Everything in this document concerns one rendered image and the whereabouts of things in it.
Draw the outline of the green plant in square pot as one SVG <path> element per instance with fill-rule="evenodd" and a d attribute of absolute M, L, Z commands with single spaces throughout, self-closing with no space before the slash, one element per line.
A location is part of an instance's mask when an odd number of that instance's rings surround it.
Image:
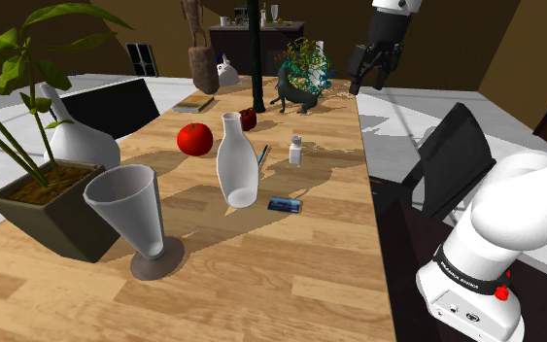
<path fill-rule="evenodd" d="M 21 28 L 0 35 L 0 95 L 9 95 L 23 79 L 30 80 L 28 93 L 21 99 L 29 113 L 38 118 L 52 112 L 51 100 L 40 85 L 33 82 L 40 73 L 43 84 L 56 92 L 67 90 L 71 82 L 53 62 L 33 58 L 34 46 L 29 27 L 45 19 L 63 15 L 85 14 L 121 24 L 120 18 L 90 4 L 64 3 L 39 9 Z M 62 257 L 96 262 L 119 239 L 119 234 L 86 203 L 83 193 L 87 184 L 104 173 L 100 164 L 56 159 L 50 147 L 52 136 L 45 135 L 71 120 L 40 124 L 46 148 L 45 162 L 37 165 L 0 120 L 0 149 L 23 170 L 19 179 L 0 188 L 0 214 L 47 249 Z"/>

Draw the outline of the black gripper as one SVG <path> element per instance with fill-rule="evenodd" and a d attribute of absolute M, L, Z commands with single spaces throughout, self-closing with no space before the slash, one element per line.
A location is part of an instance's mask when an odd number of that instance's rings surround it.
<path fill-rule="evenodd" d="M 368 45 L 357 45 L 350 58 L 347 74 L 351 77 L 349 92 L 359 93 L 362 80 L 374 65 L 377 51 L 381 56 L 379 72 L 374 88 L 381 90 L 389 74 L 397 67 L 402 53 L 402 41 L 411 17 L 375 11 L 370 19 L 367 37 Z"/>

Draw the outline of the grey cone vase on foot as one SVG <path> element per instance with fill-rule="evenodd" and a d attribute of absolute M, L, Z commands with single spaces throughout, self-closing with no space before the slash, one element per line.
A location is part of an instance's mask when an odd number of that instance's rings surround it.
<path fill-rule="evenodd" d="M 143 281 L 165 277 L 181 263 L 183 242 L 164 234 L 156 173 L 143 164 L 108 170 L 86 186 L 84 200 L 135 250 L 132 275 Z"/>

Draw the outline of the white teapot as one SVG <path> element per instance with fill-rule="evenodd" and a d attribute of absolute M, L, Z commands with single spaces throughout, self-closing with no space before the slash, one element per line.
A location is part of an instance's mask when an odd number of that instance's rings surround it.
<path fill-rule="evenodd" d="M 224 53 L 220 54 L 217 60 L 217 71 L 220 86 L 235 86 L 240 82 L 237 70 Z"/>

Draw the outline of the red tomato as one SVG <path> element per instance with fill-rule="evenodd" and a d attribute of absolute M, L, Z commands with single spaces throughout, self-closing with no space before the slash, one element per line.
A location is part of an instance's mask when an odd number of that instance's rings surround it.
<path fill-rule="evenodd" d="M 200 156 L 208 153 L 213 146 L 214 138 L 210 128 L 199 122 L 184 126 L 177 135 L 177 145 L 184 153 Z"/>

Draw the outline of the white salt shaker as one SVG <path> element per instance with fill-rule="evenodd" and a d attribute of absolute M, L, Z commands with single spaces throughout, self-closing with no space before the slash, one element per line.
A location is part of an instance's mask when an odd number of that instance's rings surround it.
<path fill-rule="evenodd" d="M 302 141 L 301 137 L 294 135 L 291 138 L 290 150 L 289 150 L 289 162 L 292 164 L 299 164 L 302 156 Z"/>

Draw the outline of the brown wooden statue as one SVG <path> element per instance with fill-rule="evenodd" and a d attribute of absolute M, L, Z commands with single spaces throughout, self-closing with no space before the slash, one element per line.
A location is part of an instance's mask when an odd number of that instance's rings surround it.
<path fill-rule="evenodd" d="M 214 49 L 208 45 L 200 23 L 203 21 L 201 0 L 180 0 L 184 18 L 188 21 L 192 46 L 188 60 L 194 85 L 205 94 L 214 94 L 220 87 Z"/>

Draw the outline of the white bottle-shaped vase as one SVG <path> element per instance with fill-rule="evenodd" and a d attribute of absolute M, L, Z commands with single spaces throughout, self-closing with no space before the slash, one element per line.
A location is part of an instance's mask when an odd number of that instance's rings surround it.
<path fill-rule="evenodd" d="M 226 203 L 246 208 L 256 202 L 259 173 L 256 152 L 245 136 L 241 115 L 222 115 L 224 135 L 217 154 L 217 172 Z"/>

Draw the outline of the dark green pole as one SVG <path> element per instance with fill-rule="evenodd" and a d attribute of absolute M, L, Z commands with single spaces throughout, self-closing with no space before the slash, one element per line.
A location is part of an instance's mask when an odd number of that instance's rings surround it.
<path fill-rule="evenodd" d="M 260 14 L 258 9 L 258 0 L 247 0 L 247 6 L 249 16 L 250 55 L 252 66 L 253 110 L 256 113 L 264 113 L 266 109 L 263 103 L 260 56 Z"/>

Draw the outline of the blue flat card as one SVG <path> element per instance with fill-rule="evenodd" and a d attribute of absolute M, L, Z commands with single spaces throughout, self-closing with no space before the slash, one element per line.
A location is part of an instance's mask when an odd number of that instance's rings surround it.
<path fill-rule="evenodd" d="M 272 196 L 268 203 L 268 210 L 298 214 L 301 201 L 298 199 Z"/>

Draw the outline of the white round narrow-necked vase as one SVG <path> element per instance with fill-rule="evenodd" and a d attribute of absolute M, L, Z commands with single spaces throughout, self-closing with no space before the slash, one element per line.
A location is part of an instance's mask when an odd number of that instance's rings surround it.
<path fill-rule="evenodd" d="M 120 165 L 120 148 L 111 135 L 73 119 L 52 86 L 41 84 L 40 89 L 51 100 L 57 120 L 72 121 L 54 129 L 50 147 L 56 159 L 100 164 L 107 170 Z"/>

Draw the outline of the flat book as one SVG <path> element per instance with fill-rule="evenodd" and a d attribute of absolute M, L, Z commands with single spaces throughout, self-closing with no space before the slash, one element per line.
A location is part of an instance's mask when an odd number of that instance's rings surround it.
<path fill-rule="evenodd" d="M 177 113 L 200 113 L 214 99 L 213 95 L 192 94 L 174 105 L 173 111 Z"/>

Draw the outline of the black animal figure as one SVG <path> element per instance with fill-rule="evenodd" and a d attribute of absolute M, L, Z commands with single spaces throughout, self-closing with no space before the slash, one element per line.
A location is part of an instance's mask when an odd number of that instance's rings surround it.
<path fill-rule="evenodd" d="M 308 91 L 296 88 L 294 85 L 291 84 L 289 80 L 289 71 L 287 68 L 279 69 L 278 83 L 276 84 L 276 88 L 278 90 L 278 97 L 272 100 L 270 104 L 281 101 L 281 113 L 285 111 L 286 101 L 289 100 L 292 103 L 300 103 L 301 107 L 298 110 L 298 113 L 304 114 L 309 109 L 317 105 L 318 99 L 322 93 L 320 90 L 317 93 L 310 93 Z"/>

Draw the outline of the wooden table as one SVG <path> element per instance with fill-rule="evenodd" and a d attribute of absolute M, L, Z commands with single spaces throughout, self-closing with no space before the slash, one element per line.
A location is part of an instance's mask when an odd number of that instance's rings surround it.
<path fill-rule="evenodd" d="M 96 263 L 47 250 L 0 222 L 0 342 L 394 342 L 358 103 L 343 80 L 300 115 L 270 104 L 249 133 L 268 150 L 258 198 L 226 205 L 216 157 L 180 152 L 182 126 L 207 124 L 251 103 L 249 84 L 218 94 L 198 115 L 166 110 L 120 143 L 126 164 L 158 177 L 165 231 L 182 263 L 155 281 L 135 279 L 119 240 Z M 289 162 L 301 137 L 299 164 Z M 298 214 L 268 210 L 272 196 Z"/>

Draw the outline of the dark grid window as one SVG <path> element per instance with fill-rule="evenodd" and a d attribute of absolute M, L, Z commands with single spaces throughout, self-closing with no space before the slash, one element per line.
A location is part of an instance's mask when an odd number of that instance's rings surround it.
<path fill-rule="evenodd" d="M 154 54 L 149 44 L 126 43 L 125 45 L 137 76 L 158 76 Z"/>

